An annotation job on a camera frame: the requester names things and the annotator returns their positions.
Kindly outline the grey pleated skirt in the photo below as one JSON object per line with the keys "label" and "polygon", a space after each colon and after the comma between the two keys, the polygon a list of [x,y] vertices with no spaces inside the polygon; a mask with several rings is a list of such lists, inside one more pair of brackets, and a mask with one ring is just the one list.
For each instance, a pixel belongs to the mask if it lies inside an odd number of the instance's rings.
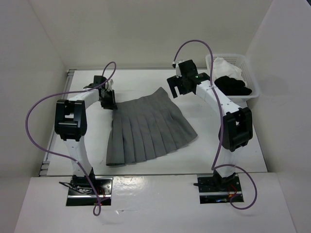
{"label": "grey pleated skirt", "polygon": [[116,106],[107,145],[107,166],[153,160],[188,145],[198,136],[162,87],[151,95]]}

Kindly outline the black skirt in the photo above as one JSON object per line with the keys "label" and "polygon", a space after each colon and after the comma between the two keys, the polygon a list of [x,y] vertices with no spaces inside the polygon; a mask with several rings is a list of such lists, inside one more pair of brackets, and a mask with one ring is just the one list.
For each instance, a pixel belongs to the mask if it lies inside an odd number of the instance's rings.
{"label": "black skirt", "polygon": [[244,81],[228,76],[217,78],[214,83],[226,96],[248,96],[252,93]]}

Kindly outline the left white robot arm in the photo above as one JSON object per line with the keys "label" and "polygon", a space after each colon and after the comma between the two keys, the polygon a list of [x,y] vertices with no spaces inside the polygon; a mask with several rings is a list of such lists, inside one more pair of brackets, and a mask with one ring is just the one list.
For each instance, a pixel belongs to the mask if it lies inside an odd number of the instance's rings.
{"label": "left white robot arm", "polygon": [[85,147],[86,110],[96,102],[100,102],[104,109],[116,109],[112,85],[112,79],[95,75],[93,83],[84,87],[82,92],[69,99],[60,99],[56,103],[54,130],[64,141],[69,156],[74,159],[71,162],[73,167],[71,185],[79,186],[86,194],[93,193],[97,187]]}

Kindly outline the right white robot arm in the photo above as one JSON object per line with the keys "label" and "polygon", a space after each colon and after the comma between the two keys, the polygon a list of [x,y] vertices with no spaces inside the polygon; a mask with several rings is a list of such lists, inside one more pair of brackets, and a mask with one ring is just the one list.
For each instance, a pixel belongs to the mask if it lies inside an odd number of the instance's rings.
{"label": "right white robot arm", "polygon": [[167,82],[174,98],[190,92],[203,99],[220,114],[219,146],[212,163],[213,186],[225,190],[236,174],[244,147],[253,137],[252,113],[230,100],[214,83],[212,74],[198,73],[193,60],[172,63],[176,75]]}

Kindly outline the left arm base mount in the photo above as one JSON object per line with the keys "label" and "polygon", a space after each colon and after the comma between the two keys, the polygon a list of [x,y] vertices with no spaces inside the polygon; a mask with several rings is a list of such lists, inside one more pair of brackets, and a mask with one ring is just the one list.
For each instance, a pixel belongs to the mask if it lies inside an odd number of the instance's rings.
{"label": "left arm base mount", "polygon": [[[97,203],[97,197],[88,181],[85,183],[73,184],[70,182],[59,182],[68,189],[66,206],[94,206]],[[101,206],[111,205],[112,196],[112,177],[96,176],[94,180],[94,188],[98,194]]]}

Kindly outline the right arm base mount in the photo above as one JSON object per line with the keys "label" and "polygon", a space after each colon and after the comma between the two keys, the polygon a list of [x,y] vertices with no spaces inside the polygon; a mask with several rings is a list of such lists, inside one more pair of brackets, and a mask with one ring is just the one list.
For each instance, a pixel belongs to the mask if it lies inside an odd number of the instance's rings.
{"label": "right arm base mount", "polygon": [[240,179],[237,175],[233,180],[217,185],[212,174],[198,175],[193,184],[198,188],[200,204],[244,202]]}

